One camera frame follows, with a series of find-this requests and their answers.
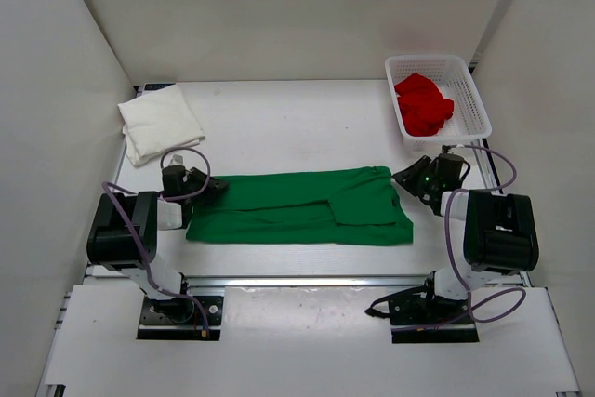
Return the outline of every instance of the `green shirt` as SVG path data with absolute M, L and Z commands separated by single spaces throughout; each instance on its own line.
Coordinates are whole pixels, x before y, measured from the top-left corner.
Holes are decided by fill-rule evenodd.
M 413 223 L 384 166 L 262 176 L 218 176 L 229 189 L 195 206 L 186 238 L 223 244 L 397 245 Z

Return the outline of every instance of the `white cloth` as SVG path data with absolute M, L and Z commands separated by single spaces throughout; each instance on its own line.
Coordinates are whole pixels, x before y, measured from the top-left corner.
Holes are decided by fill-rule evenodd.
M 173 146 L 192 146 L 205 132 L 188 107 L 181 88 L 172 85 L 118 104 L 124 118 L 126 156 L 134 166 L 144 165 Z

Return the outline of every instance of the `white plastic basket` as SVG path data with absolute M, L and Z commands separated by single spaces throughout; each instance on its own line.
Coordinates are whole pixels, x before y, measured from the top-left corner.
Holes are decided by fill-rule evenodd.
M 434 145 L 470 143 L 475 139 L 485 139 L 492 133 L 492 125 L 480 94 L 465 62 L 459 56 L 393 56 L 386 60 L 385 66 L 394 110 L 397 112 L 399 128 L 403 134 L 403 145 L 407 150 L 417 152 L 425 151 Z M 455 102 L 453 117 L 444 123 L 438 134 L 431 137 L 409 135 L 403 123 L 394 86 L 413 73 L 429 78 L 445 98 Z

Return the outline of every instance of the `purple cable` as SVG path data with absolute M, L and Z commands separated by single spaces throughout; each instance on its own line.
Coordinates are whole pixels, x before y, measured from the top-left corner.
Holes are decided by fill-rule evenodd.
M 482 189 L 481 191 L 487 191 L 487 192 L 491 192 L 491 191 L 497 191 L 497 190 L 502 190 L 504 188 L 507 188 L 508 186 L 510 186 L 514 180 L 516 180 L 517 178 L 517 168 L 516 166 L 504 155 L 502 155 L 500 152 L 494 151 L 493 149 L 489 149 L 489 148 L 484 148 L 482 146 L 474 146 L 474 145 L 461 145 L 463 148 L 469 148 L 469 149 L 477 149 L 479 151 L 485 151 L 485 152 L 489 152 L 493 155 L 495 155 L 496 157 L 499 157 L 500 159 L 502 159 L 504 162 L 506 162 L 507 165 L 510 166 L 510 169 L 512 171 L 512 175 L 510 177 L 510 180 L 507 181 L 506 183 L 504 183 L 501 186 L 496 186 L 494 188 L 485 188 Z M 444 212 L 444 235 L 446 236 L 446 252 L 448 254 L 448 260 L 450 261 L 450 265 L 453 269 L 453 272 L 455 273 L 455 276 L 457 278 L 457 280 L 461 283 L 461 285 L 463 285 L 463 287 L 465 288 L 465 290 L 467 290 L 467 311 L 464 313 L 461 313 L 460 315 L 456 316 L 455 318 L 445 321 L 445 322 L 441 322 L 441 323 L 437 323 L 437 324 L 418 324 L 418 325 L 411 325 L 411 326 L 407 326 L 407 327 L 399 327 L 396 329 L 392 329 L 393 332 L 407 332 L 407 331 L 412 331 L 412 330 L 424 330 L 424 329 L 437 329 L 438 327 L 442 327 L 443 325 L 447 325 L 447 324 L 452 324 L 457 322 L 458 320 L 466 317 L 467 315 L 470 317 L 471 320 L 473 320 L 475 323 L 492 323 L 494 321 L 498 321 L 501 320 L 502 318 L 506 318 L 507 316 L 509 316 L 511 313 L 513 313 L 514 311 L 516 311 L 519 307 L 521 307 L 521 305 L 524 303 L 524 300 L 527 298 L 527 292 L 526 290 L 524 290 L 524 288 L 521 287 L 512 287 L 512 288 L 507 288 L 506 290 L 501 290 L 499 292 L 494 293 L 493 295 L 489 296 L 488 298 L 480 301 L 479 303 L 475 304 L 474 306 L 471 303 L 471 290 L 469 285 L 465 282 L 465 279 L 463 279 L 463 276 L 461 275 L 460 271 L 458 270 L 458 268 L 456 267 L 456 262 L 455 262 L 455 255 L 453 253 L 453 243 L 451 242 L 451 238 L 450 238 L 450 211 L 451 211 L 451 207 L 453 205 L 453 201 L 455 199 L 455 196 L 461 192 L 469 192 L 469 190 L 465 190 L 465 189 L 458 189 L 458 190 L 454 190 L 452 194 L 450 194 L 450 197 L 448 197 L 448 200 L 446 201 L 446 210 Z M 499 298 L 503 295 L 506 295 L 507 293 L 513 293 L 513 292 L 519 292 L 521 293 L 521 297 L 519 298 L 519 300 L 507 311 L 504 311 L 502 313 L 500 313 L 497 316 L 494 316 L 492 318 L 486 318 L 484 320 L 481 320 L 479 318 L 477 318 L 473 312 L 476 311 L 477 309 L 479 309 L 481 306 L 487 304 L 488 302 L 490 302 L 493 299 Z
M 185 199 L 188 199 L 188 198 L 191 198 L 191 197 L 194 197 L 194 196 L 200 194 L 201 192 L 203 192 L 206 189 L 206 186 L 208 185 L 208 182 L 211 178 L 211 166 L 208 163 L 208 160 L 201 152 L 195 150 L 194 148 L 186 148 L 186 147 L 180 146 L 180 147 L 168 149 L 167 151 L 165 151 L 165 153 L 161 157 L 161 162 L 160 162 L 161 168 L 163 169 L 164 159 L 165 159 L 166 155 L 168 155 L 169 153 L 171 153 L 173 151 L 182 151 L 182 150 L 194 152 L 194 153 L 200 155 L 203 158 L 203 160 L 205 160 L 205 163 L 206 163 L 205 183 L 203 184 L 203 186 L 201 187 L 200 190 L 198 190 L 196 192 L 192 192 L 190 194 L 181 195 L 180 197 L 167 197 L 167 198 L 162 197 L 164 200 L 166 200 L 168 202 L 171 202 L 174 200 L 185 200 Z M 134 228 L 134 224 L 132 223 L 132 220 L 130 220 L 130 217 L 125 212 L 124 208 L 120 205 L 120 202 L 118 202 L 118 199 L 113 194 L 111 188 L 114 188 L 115 190 L 117 190 L 119 192 L 126 193 L 126 194 L 134 194 L 134 192 L 129 191 L 125 188 L 122 188 L 114 183 L 110 183 L 109 181 L 104 181 L 103 183 L 101 183 L 101 187 L 103 188 L 105 193 L 108 195 L 108 197 L 112 201 L 113 206 L 115 207 L 116 211 L 118 212 L 118 214 L 124 221 L 124 224 L 126 225 L 128 231 L 130 232 L 130 235 L 132 236 L 132 239 L 134 240 L 135 245 L 137 246 L 137 250 L 139 251 L 142 266 L 144 267 L 145 271 L 147 272 L 147 282 L 149 283 L 149 285 L 152 288 L 154 288 L 155 290 L 157 290 L 159 293 L 162 293 L 168 297 L 182 298 L 182 299 L 187 299 L 187 300 L 191 301 L 193 303 L 193 305 L 199 310 L 199 312 L 201 313 L 201 315 L 203 317 L 203 330 L 206 332 L 206 335 L 208 337 L 208 321 L 206 319 L 205 308 L 203 308 L 203 305 L 201 304 L 201 302 L 191 295 L 183 295 L 181 293 L 172 292 L 171 290 L 162 288 L 161 286 L 159 286 L 159 284 L 157 284 L 153 280 L 152 271 L 151 271 L 151 263 L 149 262 L 147 250 L 145 249 L 144 245 L 142 244 L 139 234 L 137 233 L 137 231 Z

